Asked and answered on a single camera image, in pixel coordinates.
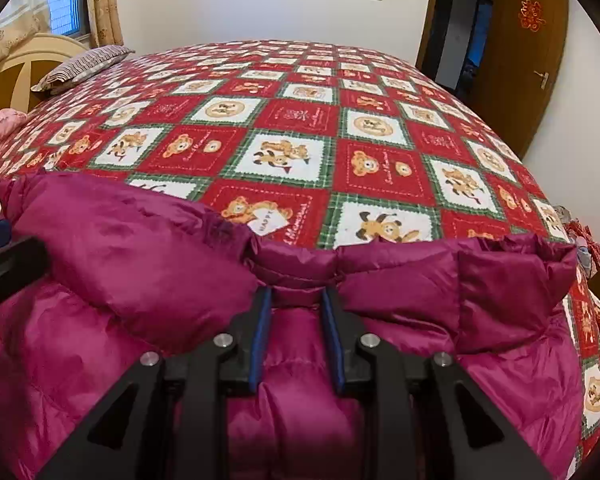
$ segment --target bedspread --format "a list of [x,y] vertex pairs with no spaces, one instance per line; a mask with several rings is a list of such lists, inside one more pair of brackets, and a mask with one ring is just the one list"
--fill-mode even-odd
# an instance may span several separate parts
[[[364,48],[234,41],[127,60],[41,104],[0,146],[0,177],[41,168],[200,200],[304,247],[510,232],[568,241],[480,117]],[[600,436],[600,302],[577,276],[563,300],[584,391],[572,469]]]

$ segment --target curtain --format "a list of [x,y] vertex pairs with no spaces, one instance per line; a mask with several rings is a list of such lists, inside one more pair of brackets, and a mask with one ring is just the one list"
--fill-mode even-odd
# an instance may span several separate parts
[[47,0],[10,0],[0,13],[0,62],[24,40],[50,30]]
[[87,0],[91,46],[122,45],[117,0]]

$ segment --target headboard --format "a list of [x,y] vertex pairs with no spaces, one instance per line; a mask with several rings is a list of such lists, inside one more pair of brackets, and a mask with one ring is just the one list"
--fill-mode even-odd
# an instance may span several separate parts
[[56,66],[86,50],[83,44],[66,36],[33,35],[0,63],[0,110],[33,110],[43,95],[32,92],[31,86]]

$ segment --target wall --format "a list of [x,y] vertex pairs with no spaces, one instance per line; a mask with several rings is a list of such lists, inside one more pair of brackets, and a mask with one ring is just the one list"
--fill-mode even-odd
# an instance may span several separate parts
[[477,0],[454,0],[436,82],[456,88],[474,24]]
[[428,0],[118,0],[139,54],[186,44],[277,38],[375,48],[415,62]]
[[554,93],[524,163],[554,204],[600,242],[600,33],[569,0],[567,40]]

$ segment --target magenta puffer jacket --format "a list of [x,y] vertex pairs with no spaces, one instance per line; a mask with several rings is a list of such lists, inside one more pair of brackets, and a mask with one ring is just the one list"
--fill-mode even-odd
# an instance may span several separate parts
[[560,304],[571,246],[374,242],[335,251],[269,242],[198,203],[86,174],[0,183],[16,236],[44,241],[49,274],[0,305],[0,462],[32,479],[148,350],[193,349],[274,289],[264,376],[228,407],[231,478],[358,479],[363,415],[331,386],[321,290],[402,351],[455,355],[564,478],[580,434],[580,367]]

